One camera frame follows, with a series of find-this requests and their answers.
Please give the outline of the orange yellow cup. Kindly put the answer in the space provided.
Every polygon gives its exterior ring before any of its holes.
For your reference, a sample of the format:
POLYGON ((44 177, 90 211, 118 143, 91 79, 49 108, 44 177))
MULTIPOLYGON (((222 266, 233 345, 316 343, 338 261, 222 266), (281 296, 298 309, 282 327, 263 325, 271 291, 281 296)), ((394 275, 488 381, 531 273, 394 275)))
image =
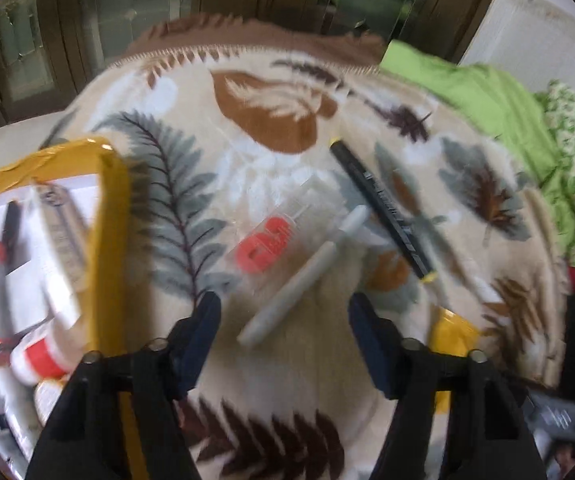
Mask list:
POLYGON ((481 331, 466 318, 443 307, 433 307, 429 349, 448 356, 467 356, 476 348, 481 331))

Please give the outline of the yellow taped cardboard box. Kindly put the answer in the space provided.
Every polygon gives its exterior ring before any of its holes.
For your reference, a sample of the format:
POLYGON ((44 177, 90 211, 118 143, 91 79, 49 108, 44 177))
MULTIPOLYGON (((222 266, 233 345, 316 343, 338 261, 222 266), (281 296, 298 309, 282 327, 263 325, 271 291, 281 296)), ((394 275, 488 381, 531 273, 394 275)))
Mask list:
MULTIPOLYGON (((88 138, 35 152, 0 169, 0 389, 5 425, 0 453, 24 478, 42 426, 34 408, 37 385, 22 384, 10 367, 10 352, 28 334, 54 332, 76 352, 77 366, 91 351, 103 356, 128 353, 124 342, 124 258, 130 209, 128 169, 103 138, 88 138), (79 323, 67 330, 48 303, 39 263, 32 256, 28 226, 29 187, 53 182, 69 191, 86 227, 88 289, 79 323), (13 264, 4 262, 1 243, 7 204, 22 208, 13 264)), ((76 368, 61 378, 68 380, 76 368)))

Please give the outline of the red item in clear bag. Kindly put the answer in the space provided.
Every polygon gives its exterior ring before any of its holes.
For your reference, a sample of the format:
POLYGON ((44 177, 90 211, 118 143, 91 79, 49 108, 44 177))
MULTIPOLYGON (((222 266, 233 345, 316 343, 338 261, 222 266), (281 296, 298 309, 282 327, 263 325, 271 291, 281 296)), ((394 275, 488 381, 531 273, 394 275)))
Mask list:
POLYGON ((295 271, 322 245, 344 210, 341 194, 312 177, 240 234, 225 262, 243 278, 295 271))

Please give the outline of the green cloth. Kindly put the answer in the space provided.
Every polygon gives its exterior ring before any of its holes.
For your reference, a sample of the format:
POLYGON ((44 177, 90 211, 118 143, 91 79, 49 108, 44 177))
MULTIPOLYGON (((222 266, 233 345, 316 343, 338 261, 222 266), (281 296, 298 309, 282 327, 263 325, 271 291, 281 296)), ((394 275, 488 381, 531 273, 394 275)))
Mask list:
POLYGON ((541 189, 563 252, 571 250, 575 216, 564 192, 561 151, 531 92, 493 66, 453 64, 400 41, 389 44, 380 68, 432 92, 511 152, 541 189))

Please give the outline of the yellow capped black marker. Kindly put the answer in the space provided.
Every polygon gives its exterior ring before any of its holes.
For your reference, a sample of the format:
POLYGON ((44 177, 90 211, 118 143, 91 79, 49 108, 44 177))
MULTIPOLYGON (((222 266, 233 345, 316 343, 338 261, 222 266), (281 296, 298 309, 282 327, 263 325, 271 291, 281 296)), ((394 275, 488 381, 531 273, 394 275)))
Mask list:
POLYGON ((379 180, 363 165, 363 162, 342 139, 333 139, 330 151, 362 198, 371 207, 373 214, 397 245, 417 278, 425 284, 435 281, 437 273, 434 266, 426 256, 408 221, 395 207, 391 196, 379 180))

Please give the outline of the black pen in box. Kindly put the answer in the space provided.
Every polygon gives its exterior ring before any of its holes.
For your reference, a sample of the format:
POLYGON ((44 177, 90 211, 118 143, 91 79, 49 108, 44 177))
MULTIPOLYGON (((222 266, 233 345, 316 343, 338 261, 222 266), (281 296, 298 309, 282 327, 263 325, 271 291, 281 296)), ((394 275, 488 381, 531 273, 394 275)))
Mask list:
POLYGON ((22 208, 16 200, 11 200, 6 207, 1 238, 4 248, 4 262, 8 268, 13 264, 15 246, 20 231, 20 220, 22 220, 22 208))

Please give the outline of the yellow lid white pad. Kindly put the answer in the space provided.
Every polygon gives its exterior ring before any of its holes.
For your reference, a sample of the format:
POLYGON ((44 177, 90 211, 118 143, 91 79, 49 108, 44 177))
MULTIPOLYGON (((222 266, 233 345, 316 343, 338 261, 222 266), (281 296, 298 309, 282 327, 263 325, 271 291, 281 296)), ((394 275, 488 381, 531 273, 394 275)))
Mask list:
POLYGON ((36 409, 39 422, 42 426, 46 425, 66 384, 66 380, 46 378, 42 380, 42 382, 39 382, 37 387, 34 388, 34 408, 36 409))

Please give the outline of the white bottle red label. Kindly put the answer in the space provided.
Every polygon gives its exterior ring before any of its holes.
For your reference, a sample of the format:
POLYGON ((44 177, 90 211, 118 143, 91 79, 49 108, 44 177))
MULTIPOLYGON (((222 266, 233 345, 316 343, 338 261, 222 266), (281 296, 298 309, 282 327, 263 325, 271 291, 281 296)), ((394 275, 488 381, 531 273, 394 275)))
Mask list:
POLYGON ((48 378, 61 378, 77 366, 77 353, 54 332, 28 334, 10 352, 10 367, 25 386, 33 387, 48 378))

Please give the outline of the leaf patterned beige blanket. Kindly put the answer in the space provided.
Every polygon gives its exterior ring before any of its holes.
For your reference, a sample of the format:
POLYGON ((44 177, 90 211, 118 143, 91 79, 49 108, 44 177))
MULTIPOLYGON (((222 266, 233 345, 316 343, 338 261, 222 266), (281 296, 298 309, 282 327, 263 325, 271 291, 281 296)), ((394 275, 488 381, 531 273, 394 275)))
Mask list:
POLYGON ((354 292, 403 335, 469 321, 501 370, 553 387, 565 285, 537 177, 444 99, 376 66, 371 37, 207 15, 146 32, 72 102, 49 144, 104 136, 132 181, 127 338, 168 332, 213 290, 222 321, 179 418, 206 479, 364 479, 394 411, 347 316, 354 292), (238 333, 361 195, 339 139, 391 194, 437 271, 415 276, 380 222, 252 348, 238 333))

